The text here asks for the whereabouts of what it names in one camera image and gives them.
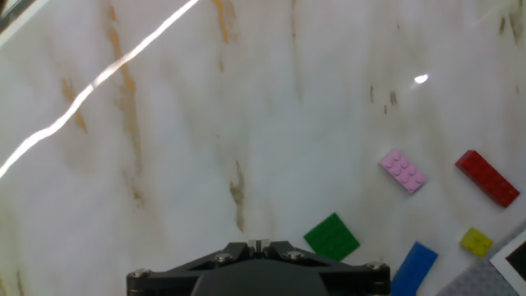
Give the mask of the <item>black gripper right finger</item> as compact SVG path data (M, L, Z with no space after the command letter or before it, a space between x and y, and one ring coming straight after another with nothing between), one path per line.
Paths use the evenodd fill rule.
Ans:
M378 261L353 266L294 247L288 241L261 241L270 274L294 290L315 295L389 295L390 267Z

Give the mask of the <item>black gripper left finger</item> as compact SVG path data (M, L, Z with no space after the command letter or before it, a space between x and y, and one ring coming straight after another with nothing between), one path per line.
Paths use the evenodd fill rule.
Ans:
M165 292L190 293L203 275L255 259L259 251L259 240L228 243L223 249L168 271L139 268L126 277L126 296L161 295Z

